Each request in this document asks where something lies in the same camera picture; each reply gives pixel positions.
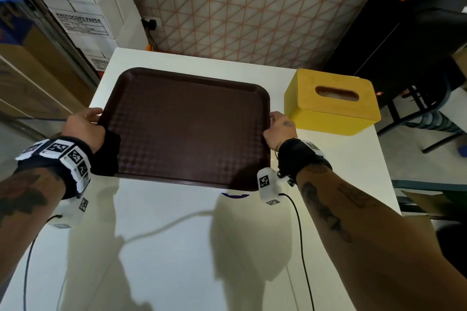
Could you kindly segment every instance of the forearm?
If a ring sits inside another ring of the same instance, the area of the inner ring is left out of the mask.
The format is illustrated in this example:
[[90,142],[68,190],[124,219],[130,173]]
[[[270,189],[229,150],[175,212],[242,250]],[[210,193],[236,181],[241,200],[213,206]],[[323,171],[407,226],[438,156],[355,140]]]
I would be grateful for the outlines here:
[[64,193],[61,178],[46,168],[26,170],[0,182],[0,285]]
[[323,165],[296,180],[359,311],[465,307],[467,280],[402,216]]

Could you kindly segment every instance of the oval slot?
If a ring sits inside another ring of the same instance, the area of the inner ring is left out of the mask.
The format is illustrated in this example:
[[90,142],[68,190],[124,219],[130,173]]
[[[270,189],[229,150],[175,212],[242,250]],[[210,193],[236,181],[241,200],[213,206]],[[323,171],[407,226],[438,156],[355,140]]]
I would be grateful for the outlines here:
[[330,97],[332,99],[358,101],[360,96],[352,90],[336,89],[334,87],[317,86],[316,93],[323,97]]

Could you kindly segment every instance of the yellow tissue box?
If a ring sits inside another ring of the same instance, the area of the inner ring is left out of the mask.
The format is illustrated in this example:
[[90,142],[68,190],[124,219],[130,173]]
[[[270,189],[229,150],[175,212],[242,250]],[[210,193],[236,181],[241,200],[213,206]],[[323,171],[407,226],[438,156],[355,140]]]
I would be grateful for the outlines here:
[[284,94],[284,113],[296,127],[352,136],[381,120],[369,80],[298,69]]

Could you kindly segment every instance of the wristband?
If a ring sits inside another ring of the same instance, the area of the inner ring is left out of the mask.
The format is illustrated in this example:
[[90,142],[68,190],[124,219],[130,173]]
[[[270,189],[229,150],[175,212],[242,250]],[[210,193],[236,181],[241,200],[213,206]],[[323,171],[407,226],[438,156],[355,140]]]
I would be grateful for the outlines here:
[[293,183],[296,183],[297,174],[309,164],[323,164],[332,170],[324,153],[307,140],[287,139],[279,147],[277,156],[280,175],[289,176]]
[[77,138],[45,139],[16,158],[18,168],[14,173],[46,167],[63,180],[66,190],[62,199],[81,197],[90,182],[91,156],[89,145]]

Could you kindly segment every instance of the stack of white boxes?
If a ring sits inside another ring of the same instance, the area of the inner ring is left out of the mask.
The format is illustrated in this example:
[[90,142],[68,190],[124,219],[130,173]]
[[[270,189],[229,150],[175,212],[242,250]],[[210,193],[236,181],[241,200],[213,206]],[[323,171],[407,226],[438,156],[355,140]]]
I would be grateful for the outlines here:
[[94,68],[104,71],[115,48],[144,50],[148,39],[133,0],[43,0]]

